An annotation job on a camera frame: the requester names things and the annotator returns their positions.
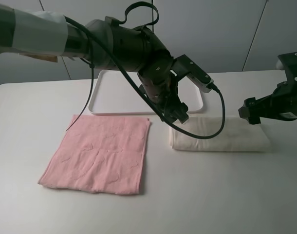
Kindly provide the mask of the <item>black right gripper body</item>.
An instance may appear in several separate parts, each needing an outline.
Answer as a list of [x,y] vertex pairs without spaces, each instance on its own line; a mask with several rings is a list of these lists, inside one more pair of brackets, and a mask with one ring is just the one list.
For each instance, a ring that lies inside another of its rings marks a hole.
[[256,99],[251,97],[245,100],[246,117],[248,122],[260,122],[260,118],[268,118],[275,120],[285,120],[281,117],[276,109],[272,106],[271,95]]

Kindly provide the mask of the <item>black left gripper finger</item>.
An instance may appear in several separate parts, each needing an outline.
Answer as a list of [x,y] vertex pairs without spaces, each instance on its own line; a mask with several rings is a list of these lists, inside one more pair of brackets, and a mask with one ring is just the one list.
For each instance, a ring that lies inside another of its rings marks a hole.
[[188,107],[185,103],[180,103],[176,105],[171,105],[168,108],[168,120],[173,123],[175,121],[179,121],[180,123],[184,123],[188,120]]

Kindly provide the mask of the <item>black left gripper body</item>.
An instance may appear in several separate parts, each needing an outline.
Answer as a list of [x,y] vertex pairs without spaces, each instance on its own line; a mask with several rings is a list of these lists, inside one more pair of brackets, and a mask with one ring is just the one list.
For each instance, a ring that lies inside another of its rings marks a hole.
[[161,81],[154,84],[149,78],[137,73],[141,85],[140,91],[147,96],[151,103],[160,111],[164,117],[168,117],[168,108],[171,105],[184,103],[178,96],[178,80],[176,76],[168,71],[161,76]]

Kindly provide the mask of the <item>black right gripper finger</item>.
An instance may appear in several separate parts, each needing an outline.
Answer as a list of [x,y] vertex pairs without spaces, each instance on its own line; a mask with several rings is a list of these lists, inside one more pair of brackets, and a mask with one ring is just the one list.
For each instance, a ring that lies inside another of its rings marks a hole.
[[240,118],[247,120],[251,125],[260,124],[260,117],[256,106],[255,97],[246,99],[243,106],[238,110]]

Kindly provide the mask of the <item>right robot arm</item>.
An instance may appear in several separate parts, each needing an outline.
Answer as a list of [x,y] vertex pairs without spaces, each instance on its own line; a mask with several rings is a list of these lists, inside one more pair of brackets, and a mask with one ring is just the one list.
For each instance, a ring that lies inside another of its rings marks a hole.
[[248,98],[239,109],[239,116],[249,124],[260,124],[261,118],[281,121],[297,119],[297,81],[279,83],[274,92],[266,97]]

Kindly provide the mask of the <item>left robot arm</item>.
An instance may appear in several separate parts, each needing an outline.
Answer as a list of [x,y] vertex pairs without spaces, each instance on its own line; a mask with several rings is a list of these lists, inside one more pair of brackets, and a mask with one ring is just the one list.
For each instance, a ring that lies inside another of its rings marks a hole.
[[188,107],[178,97],[173,57],[147,24],[133,29],[106,17],[83,26],[55,12],[25,12],[0,4],[0,54],[63,56],[93,68],[136,72],[139,90],[169,122],[185,122]]

